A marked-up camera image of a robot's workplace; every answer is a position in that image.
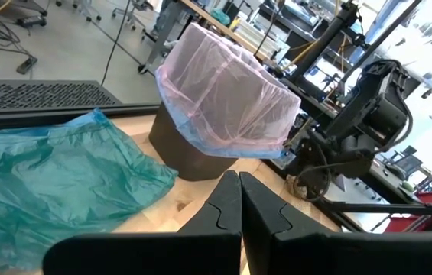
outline wooden tabletop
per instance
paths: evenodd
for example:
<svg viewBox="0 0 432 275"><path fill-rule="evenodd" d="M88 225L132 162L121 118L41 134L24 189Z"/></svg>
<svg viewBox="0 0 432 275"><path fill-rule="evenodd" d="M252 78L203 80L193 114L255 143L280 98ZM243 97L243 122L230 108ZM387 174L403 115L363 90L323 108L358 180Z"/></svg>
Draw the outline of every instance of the wooden tabletop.
<svg viewBox="0 0 432 275"><path fill-rule="evenodd" d="M142 116L134 118L113 119L114 124L132 137L139 148L148 156L162 163L163 161L156 150L148 141L148 134L153 125L154 116ZM253 174L269 189L288 201L296 209L309 215L322 225L333 231L339 231L339 227L330 221L321 211L310 202L293 197L284 188L284 181L274 171L257 159L240 159L232 165L230 170L236 172L247 171ZM197 213L210 193L214 190L219 179L189 182L177 178L170 192L159 199L155 204L147 207L129 220L120 225L114 232L175 232L178 231L195 213ZM9 270L1 275L39 275L40 271L21 272ZM244 249L242 249L240 274L249 274L248 264Z"/></svg>
<svg viewBox="0 0 432 275"><path fill-rule="evenodd" d="M191 0L180 0L182 1L187 7L195 11L198 15L200 15L202 18L207 20L211 25L216 27L221 33L224 35L227 35L231 37L234 41L236 41L239 45L244 47L246 50L249 50L251 53L255 53L256 47L254 47L252 44L250 44L248 41L244 40L243 38L237 36L234 32L232 32L228 27L221 24L219 21L217 21L215 18L213 18L207 11L204 11L201 7L199 7L197 4L192 2ZM256 56L260 60L264 60L267 58L262 52L258 52Z"/></svg>

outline laboratory floor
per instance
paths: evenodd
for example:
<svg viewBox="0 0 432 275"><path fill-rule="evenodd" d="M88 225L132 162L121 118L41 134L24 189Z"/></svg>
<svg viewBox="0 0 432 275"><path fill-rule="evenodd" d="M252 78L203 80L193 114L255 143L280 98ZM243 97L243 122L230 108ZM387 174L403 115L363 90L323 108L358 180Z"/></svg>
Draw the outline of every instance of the laboratory floor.
<svg viewBox="0 0 432 275"><path fill-rule="evenodd" d="M37 3L45 8L48 0L37 0ZM57 7L54 0L49 3L47 26L33 26L29 35L27 30L10 25L21 45L38 58L32 70L33 79L96 80L100 83L122 21L121 15L111 18L112 10L124 8L125 0L94 0L93 6L102 16L97 25L87 22L73 9L71 1L66 0L61 7ZM153 11L137 14L147 29L151 29L157 14ZM12 20L38 13L10 7L2 15ZM160 101L153 75L137 72L138 62L146 61L153 46L150 40L141 41L141 30L139 24L136 31L127 24L123 27L119 44L125 50L116 47L105 81L105 87L124 103ZM30 74L15 72L26 59L19 53L0 51L0 79L30 79Z"/></svg>

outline workbench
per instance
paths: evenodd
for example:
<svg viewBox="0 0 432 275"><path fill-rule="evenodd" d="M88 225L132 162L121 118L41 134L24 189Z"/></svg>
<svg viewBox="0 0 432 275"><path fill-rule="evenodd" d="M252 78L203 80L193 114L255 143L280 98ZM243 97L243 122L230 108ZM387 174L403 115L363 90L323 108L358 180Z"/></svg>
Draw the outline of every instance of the workbench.
<svg viewBox="0 0 432 275"><path fill-rule="evenodd" d="M131 118L116 118L112 122L119 129L131 136L139 148L148 156L163 163L156 150L148 140L148 134L154 122L154 115ZM293 207L315 219L333 231L341 231L330 219L319 211L312 203L292 196L284 188L284 180L258 159L239 159L230 170L250 172L269 189L277 193ZM147 207L120 225L114 232L175 232L190 220L202 207L210 193L216 188L219 179L189 182L177 178L174 187L155 204ZM249 274L248 264L242 251L241 273ZM3 275L39 275L38 272L7 271Z"/></svg>
<svg viewBox="0 0 432 275"><path fill-rule="evenodd" d="M149 54L149 57L146 60L146 63L138 67L139 73L141 74L146 73L150 69L150 66L153 64L154 60L156 60L156 58L160 55L161 51L164 48L163 44L168 39L168 35L173 29L173 26L177 21L178 15L185 8L189 8L190 10L198 14L203 20L207 21L207 23L214 26L219 31L219 33L227 37L230 37L237 44L241 45L241 47L245 48L246 50L249 50L251 53L256 52L256 48L252 44L250 44L248 41L236 35L225 25L219 23L207 11L204 11L201 7L193 3L191 0L177 0L176 2L175 1L171 2L170 6L168 6L167 10L170 11L170 13L167 15L167 20L164 23L164 27L161 29L160 34L158 35L158 38L154 43L153 50L151 50L151 53ZM259 58L260 60L264 60L268 58L262 52L258 52L256 54L256 57Z"/></svg>

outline plastic bag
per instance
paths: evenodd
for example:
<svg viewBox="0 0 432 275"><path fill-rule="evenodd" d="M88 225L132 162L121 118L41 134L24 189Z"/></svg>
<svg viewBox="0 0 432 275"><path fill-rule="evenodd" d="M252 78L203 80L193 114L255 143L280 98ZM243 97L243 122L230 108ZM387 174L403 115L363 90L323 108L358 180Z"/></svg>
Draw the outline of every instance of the plastic bag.
<svg viewBox="0 0 432 275"><path fill-rule="evenodd" d="M216 157L280 157L300 104L250 52L195 24L156 80L177 130Z"/></svg>
<svg viewBox="0 0 432 275"><path fill-rule="evenodd" d="M0 131L0 270L40 268L54 243L111 231L164 196L176 176L100 111Z"/></svg>
<svg viewBox="0 0 432 275"><path fill-rule="evenodd" d="M227 25L229 25L229 23L231 23L231 19L229 18L229 16L227 14L225 14L224 11L221 11L218 8L214 8L210 12L210 16L212 16L217 21L219 21L219 23L221 23L225 26L227 26Z"/></svg>

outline teal plastic sheet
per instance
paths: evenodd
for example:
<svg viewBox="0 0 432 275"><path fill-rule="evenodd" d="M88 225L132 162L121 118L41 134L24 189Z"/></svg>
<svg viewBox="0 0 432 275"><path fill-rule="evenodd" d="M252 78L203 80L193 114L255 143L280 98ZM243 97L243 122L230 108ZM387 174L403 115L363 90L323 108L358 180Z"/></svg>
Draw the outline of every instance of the teal plastic sheet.
<svg viewBox="0 0 432 275"><path fill-rule="evenodd" d="M219 23L225 26L231 24L231 19L229 18L229 16L225 14L224 11L221 11L218 8L214 8L210 12L210 16L214 17L217 21L219 21Z"/></svg>
<svg viewBox="0 0 432 275"><path fill-rule="evenodd" d="M40 268L56 242L111 231L164 196L176 176L100 111L0 131L0 270Z"/></svg>

